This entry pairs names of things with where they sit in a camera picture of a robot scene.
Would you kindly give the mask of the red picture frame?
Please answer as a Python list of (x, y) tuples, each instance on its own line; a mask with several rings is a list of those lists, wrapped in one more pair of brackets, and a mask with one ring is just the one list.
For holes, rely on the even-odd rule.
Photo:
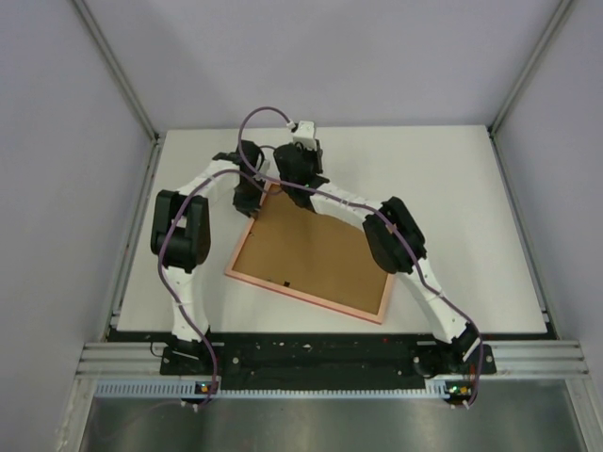
[(298, 207), (276, 184), (267, 189), (225, 274), (381, 325), (394, 277), (375, 263), (362, 229)]

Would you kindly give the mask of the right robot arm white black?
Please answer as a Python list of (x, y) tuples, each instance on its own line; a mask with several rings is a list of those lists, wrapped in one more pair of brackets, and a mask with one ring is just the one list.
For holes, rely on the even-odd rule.
[(404, 202), (392, 197), (371, 202), (349, 193), (322, 176), (320, 152), (300, 144), (274, 151), (280, 186), (299, 207), (337, 218), (365, 233), (377, 265), (395, 275), (416, 300), (441, 346), (441, 364), (459, 373), (475, 362), (481, 372), (484, 350), (475, 323), (449, 301), (427, 256), (426, 239)]

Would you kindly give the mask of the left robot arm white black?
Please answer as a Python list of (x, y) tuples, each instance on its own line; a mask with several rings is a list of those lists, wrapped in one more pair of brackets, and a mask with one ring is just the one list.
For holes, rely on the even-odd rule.
[(207, 371), (214, 360), (212, 348), (200, 342), (209, 321), (201, 292), (193, 287), (211, 247), (210, 207), (231, 194), (240, 214), (255, 217), (265, 187), (255, 172), (268, 167), (260, 147), (244, 140), (240, 152), (217, 153), (190, 182), (176, 190), (162, 189), (155, 197), (151, 251), (161, 259), (160, 279), (172, 296), (171, 333), (190, 342), (180, 359), (193, 373)]

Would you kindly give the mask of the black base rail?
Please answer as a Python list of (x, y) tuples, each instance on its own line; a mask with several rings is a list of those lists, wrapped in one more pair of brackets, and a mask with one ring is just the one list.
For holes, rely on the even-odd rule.
[(148, 344), (163, 375), (217, 376), (239, 392), (422, 389), (437, 376), (469, 382), (497, 371), (490, 347), (463, 360), (428, 334), (211, 332), (204, 344), (113, 330), (107, 340)]

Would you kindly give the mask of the left corner aluminium post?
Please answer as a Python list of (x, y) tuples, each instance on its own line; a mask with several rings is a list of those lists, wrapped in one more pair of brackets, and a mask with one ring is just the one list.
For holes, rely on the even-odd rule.
[(114, 85), (118, 89), (139, 127), (148, 139), (152, 142), (157, 142), (159, 140), (159, 133), (153, 126), (149, 115), (145, 111), (142, 102), (122, 68), (122, 64), (117, 59), (105, 33), (94, 17), (88, 2), (83, 0), (70, 0), (69, 4), (90, 36), (100, 58), (106, 65), (106, 69), (108, 70)]

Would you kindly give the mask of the corner aluminium post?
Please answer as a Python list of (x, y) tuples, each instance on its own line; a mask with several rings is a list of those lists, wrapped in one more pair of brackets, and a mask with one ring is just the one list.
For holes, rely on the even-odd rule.
[(152, 142), (157, 142), (159, 140), (159, 133), (153, 126), (149, 115), (145, 111), (142, 102), (122, 68), (122, 64), (117, 59), (105, 33), (94, 17), (88, 2), (83, 0), (70, 0), (69, 4), (90, 36), (100, 58), (106, 65), (106, 69), (108, 70), (114, 85), (118, 89), (139, 127), (148, 139)]
[(562, 31), (562, 28), (568, 21), (577, 3), (578, 1), (575, 0), (562, 0), (557, 2), (550, 18), (546, 22), (545, 28), (531, 49), (530, 54), (522, 65), (517, 77), (514, 79), (511, 88), (505, 95), (500, 108), (497, 110), (497, 114), (487, 127), (488, 135), (491, 139), (496, 137), (505, 121), (513, 112), (515, 105), (528, 87), (533, 76), (537, 73), (547, 52), (551, 49), (555, 39), (557, 39), (557, 36)]

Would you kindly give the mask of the right corner aluminium post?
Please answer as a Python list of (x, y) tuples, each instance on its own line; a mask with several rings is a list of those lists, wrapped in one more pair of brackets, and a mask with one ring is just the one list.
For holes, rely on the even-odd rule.
[(513, 112), (515, 105), (528, 87), (533, 76), (537, 73), (547, 52), (551, 49), (555, 39), (557, 39), (557, 36), (562, 31), (562, 28), (568, 21), (577, 3), (578, 1), (575, 0), (562, 0), (557, 2), (550, 18), (546, 22), (545, 28), (531, 49), (530, 54), (522, 65), (517, 77), (514, 79), (511, 88), (505, 95), (500, 108), (497, 110), (497, 114), (487, 127), (488, 135), (491, 139), (496, 137), (505, 121)]

